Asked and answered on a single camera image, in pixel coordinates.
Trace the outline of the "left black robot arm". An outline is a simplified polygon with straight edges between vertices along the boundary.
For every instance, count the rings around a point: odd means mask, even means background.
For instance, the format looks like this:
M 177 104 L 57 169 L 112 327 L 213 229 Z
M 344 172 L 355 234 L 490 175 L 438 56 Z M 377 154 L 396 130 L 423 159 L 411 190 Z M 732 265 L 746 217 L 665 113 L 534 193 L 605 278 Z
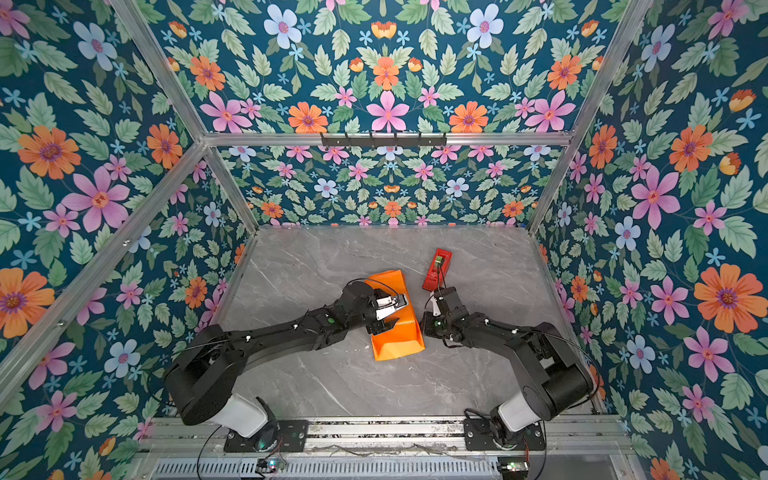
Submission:
M 406 294 L 376 280 L 355 279 L 333 303 L 294 320 L 250 330 L 209 325 L 167 368 L 164 388 L 184 425 L 212 422 L 250 439 L 273 415 L 263 401 L 234 392 L 244 372 L 290 354 L 327 348 L 361 327 L 386 332 L 391 328 L 386 319 L 408 306 Z

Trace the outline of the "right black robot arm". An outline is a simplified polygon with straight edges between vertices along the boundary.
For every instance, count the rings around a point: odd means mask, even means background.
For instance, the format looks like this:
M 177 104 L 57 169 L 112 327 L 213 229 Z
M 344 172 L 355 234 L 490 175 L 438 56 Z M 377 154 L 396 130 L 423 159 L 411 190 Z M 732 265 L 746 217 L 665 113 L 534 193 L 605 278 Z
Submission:
M 549 322 L 497 322 L 469 311 L 449 287 L 427 301 L 421 326 L 426 336 L 447 346 L 487 350 L 509 361 L 518 391 L 488 414 L 475 415 L 488 423 L 491 438 L 502 448 L 516 445 L 527 428 L 553 419 L 593 391 L 592 376 L 576 349 Z

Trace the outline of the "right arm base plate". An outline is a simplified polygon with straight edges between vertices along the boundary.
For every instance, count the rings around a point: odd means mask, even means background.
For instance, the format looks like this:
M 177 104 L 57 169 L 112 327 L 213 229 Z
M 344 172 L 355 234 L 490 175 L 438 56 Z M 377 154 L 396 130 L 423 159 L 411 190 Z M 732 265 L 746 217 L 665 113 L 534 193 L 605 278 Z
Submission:
M 503 423 L 500 415 L 464 409 L 464 441 L 469 451 L 544 451 L 545 433 L 540 422 L 534 422 L 522 430 L 513 432 Z

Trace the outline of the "yellow orange wrapping paper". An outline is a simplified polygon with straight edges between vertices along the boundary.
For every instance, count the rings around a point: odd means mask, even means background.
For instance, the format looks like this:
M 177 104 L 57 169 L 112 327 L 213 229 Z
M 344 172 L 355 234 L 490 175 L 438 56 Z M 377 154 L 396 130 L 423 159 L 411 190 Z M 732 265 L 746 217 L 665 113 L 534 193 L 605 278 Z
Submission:
M 381 322 L 382 333 L 371 334 L 374 359 L 390 361 L 414 355 L 425 350 L 419 320 L 408 293 L 405 276 L 401 270 L 390 270 L 375 274 L 365 280 L 366 284 L 381 288 L 390 297 L 403 297 L 404 306 L 386 307 L 388 316 Z

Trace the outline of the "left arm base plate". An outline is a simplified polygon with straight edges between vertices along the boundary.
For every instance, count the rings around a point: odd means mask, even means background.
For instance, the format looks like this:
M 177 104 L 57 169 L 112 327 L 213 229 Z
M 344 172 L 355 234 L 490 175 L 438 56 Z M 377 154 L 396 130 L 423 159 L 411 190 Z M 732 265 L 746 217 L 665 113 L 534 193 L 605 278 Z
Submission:
M 271 420 L 245 438 L 231 430 L 223 447 L 226 453 L 299 453 L 304 451 L 310 423 L 307 420 Z

